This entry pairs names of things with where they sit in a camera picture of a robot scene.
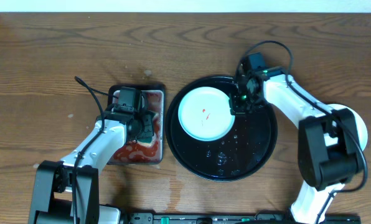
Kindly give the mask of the light blue plate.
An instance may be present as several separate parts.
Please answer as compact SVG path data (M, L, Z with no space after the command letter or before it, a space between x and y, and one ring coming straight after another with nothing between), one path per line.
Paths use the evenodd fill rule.
M190 137L205 142L224 137L235 122L228 95L208 86L188 92L180 101L177 115Z
M353 109L351 109L351 108L349 108L348 106L345 106L345 105L329 104L329 106L332 107L335 110L348 109L354 114L356 127L357 127L357 131L358 131L358 136L359 136L360 146L361 146L362 150L364 151L365 148L367 147L367 143L368 143L368 140L369 140L369 134L368 134L367 126L366 126L365 122L363 121L363 119L361 118L361 116L358 115Z

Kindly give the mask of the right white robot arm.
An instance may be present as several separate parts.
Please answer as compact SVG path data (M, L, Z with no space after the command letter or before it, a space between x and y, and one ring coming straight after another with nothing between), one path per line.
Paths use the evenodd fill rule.
M322 223L337 194L364 187L368 131L354 110L320 102L281 67L237 68L235 81L238 95L230 99L233 114L271 104L298 129L298 167L304 182L290 208L293 222ZM363 173L360 185L345 189L359 172Z

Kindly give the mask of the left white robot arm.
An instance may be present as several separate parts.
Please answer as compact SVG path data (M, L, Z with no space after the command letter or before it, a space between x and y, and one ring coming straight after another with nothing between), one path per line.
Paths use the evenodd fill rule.
M154 135L155 112L110 105L93 131L61 160L36 170L29 223L121 223L120 209L99 202L99 176L128 142Z

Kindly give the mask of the green and yellow sponge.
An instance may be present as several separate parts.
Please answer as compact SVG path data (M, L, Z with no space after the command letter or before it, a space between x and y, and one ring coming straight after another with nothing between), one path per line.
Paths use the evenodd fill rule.
M141 142L141 143L143 143L143 144L152 145L155 142L156 138L158 137L158 132L159 132L159 129L160 129L160 125L158 124L158 115L157 115L157 113L155 113L153 111L147 111L146 113L154 113L154 118L153 118L154 136L151 137L151 138L147 138L147 139L141 139L140 138L140 134L139 134L138 141Z

